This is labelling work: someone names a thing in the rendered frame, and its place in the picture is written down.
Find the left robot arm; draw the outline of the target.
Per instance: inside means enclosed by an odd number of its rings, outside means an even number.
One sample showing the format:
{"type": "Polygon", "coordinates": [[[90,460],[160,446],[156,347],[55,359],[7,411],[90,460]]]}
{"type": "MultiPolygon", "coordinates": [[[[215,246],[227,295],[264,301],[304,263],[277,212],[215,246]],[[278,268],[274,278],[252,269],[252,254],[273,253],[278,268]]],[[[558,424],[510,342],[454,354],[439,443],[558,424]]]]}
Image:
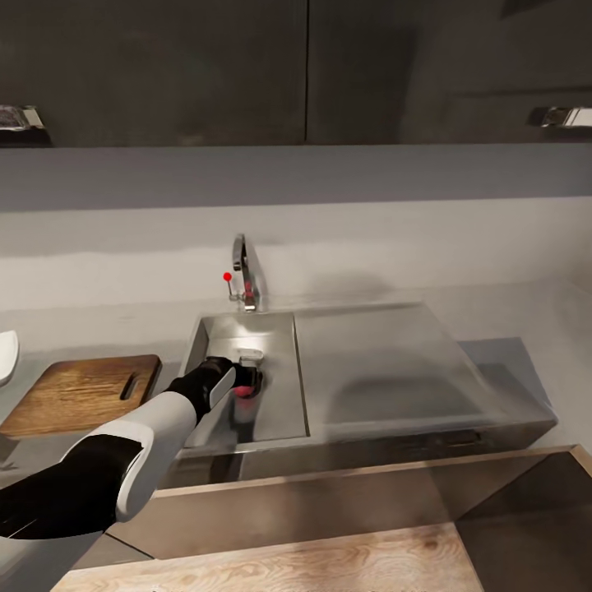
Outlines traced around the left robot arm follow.
{"type": "Polygon", "coordinates": [[[261,382],[258,349],[208,356],[163,394],[95,428],[57,463],[0,489],[0,592],[50,592],[116,522],[147,504],[196,424],[261,382]]]}

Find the cutting board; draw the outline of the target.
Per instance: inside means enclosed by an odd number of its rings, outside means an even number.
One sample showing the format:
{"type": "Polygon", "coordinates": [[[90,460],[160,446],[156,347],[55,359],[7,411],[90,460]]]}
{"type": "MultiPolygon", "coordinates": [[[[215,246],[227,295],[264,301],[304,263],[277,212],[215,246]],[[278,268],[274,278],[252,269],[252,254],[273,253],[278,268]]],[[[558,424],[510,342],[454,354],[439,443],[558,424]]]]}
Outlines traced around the cutting board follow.
{"type": "Polygon", "coordinates": [[[156,354],[53,363],[0,424],[6,437],[100,428],[146,402],[156,354]],[[141,376],[124,400],[135,376],[141,376]]]}

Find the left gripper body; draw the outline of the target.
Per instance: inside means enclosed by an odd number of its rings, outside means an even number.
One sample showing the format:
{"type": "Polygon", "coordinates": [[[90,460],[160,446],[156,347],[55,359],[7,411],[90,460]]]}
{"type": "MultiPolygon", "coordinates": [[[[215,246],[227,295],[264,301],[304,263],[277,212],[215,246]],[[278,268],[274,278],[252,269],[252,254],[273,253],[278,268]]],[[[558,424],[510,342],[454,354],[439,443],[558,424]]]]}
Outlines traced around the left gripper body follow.
{"type": "Polygon", "coordinates": [[[256,385],[257,367],[242,367],[234,364],[237,369],[237,381],[234,387],[252,387],[256,385]]]}

